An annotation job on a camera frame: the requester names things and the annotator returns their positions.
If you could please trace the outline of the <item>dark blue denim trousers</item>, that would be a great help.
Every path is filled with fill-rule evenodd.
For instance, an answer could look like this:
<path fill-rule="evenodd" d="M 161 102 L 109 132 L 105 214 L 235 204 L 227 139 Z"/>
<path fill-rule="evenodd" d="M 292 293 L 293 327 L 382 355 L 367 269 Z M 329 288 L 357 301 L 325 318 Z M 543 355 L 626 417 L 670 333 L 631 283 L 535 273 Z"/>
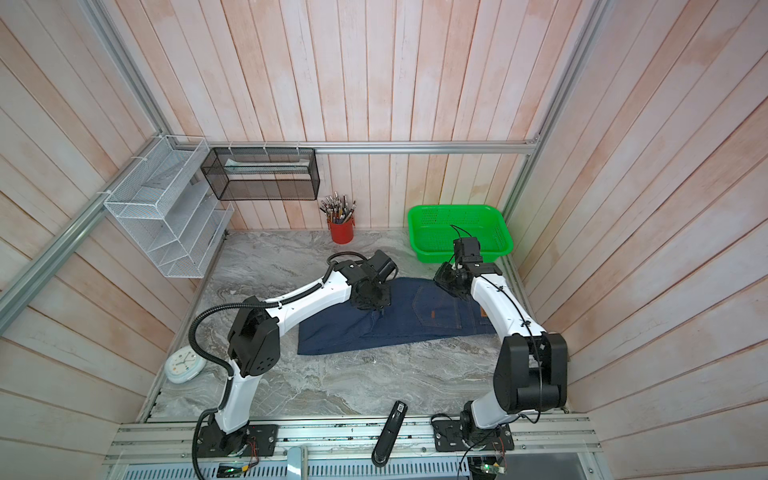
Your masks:
<path fill-rule="evenodd" d="M 398 278 L 391 293 L 392 303 L 381 310 L 360 310 L 347 301 L 304 320 L 297 353 L 328 355 L 496 333 L 476 301 L 453 297 L 431 280 Z"/>

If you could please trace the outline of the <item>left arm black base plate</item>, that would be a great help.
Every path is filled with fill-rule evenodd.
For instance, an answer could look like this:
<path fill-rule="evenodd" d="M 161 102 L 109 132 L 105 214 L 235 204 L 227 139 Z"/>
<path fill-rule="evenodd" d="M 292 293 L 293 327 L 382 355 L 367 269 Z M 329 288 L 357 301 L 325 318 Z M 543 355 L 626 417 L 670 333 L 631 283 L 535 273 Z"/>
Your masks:
<path fill-rule="evenodd" d="M 216 423 L 204 424 L 193 435 L 193 454 L 198 458 L 270 457 L 277 441 L 276 424 L 247 424 L 225 433 Z"/>

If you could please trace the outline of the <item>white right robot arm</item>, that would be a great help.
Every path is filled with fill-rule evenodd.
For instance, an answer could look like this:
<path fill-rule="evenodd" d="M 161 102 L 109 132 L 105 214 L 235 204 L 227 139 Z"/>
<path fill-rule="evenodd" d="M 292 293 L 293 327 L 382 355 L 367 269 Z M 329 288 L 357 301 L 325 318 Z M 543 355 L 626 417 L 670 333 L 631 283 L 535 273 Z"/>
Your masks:
<path fill-rule="evenodd" d="M 470 401 L 461 413 L 466 433 L 492 430 L 540 415 L 567 402 L 568 347 L 559 333 L 547 331 L 515 297 L 500 268 L 486 262 L 475 237 L 453 241 L 454 253 L 434 281 L 450 295 L 473 300 L 501 340 L 489 393 Z"/>

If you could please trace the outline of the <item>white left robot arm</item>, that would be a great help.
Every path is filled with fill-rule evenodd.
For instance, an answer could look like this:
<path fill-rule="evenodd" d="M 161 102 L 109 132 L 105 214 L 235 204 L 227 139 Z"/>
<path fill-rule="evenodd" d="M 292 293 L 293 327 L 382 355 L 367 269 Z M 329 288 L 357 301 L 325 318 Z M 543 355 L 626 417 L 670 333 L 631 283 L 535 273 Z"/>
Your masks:
<path fill-rule="evenodd" d="M 268 300 L 246 300 L 219 309 L 234 310 L 227 357 L 218 362 L 227 372 L 225 393 L 214 414 L 216 425 L 232 434 L 249 422 L 250 406 L 261 377 L 280 359 L 281 338 L 301 322 L 330 307 L 348 304 L 358 310 L 382 310 L 392 303 L 388 280 L 398 267 L 383 251 L 366 257 L 357 252 L 335 256 L 319 279 Z"/>

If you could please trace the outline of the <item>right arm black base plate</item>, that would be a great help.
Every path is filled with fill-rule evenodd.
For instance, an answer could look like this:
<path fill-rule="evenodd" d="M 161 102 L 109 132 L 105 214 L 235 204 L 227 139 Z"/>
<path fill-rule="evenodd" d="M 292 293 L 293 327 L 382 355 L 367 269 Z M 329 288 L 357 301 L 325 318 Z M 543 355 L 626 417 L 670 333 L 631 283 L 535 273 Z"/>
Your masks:
<path fill-rule="evenodd" d="M 435 449 L 438 452 L 491 451 L 503 453 L 515 449 L 507 424 L 494 429 L 469 429 L 460 420 L 438 417 L 430 421 Z"/>

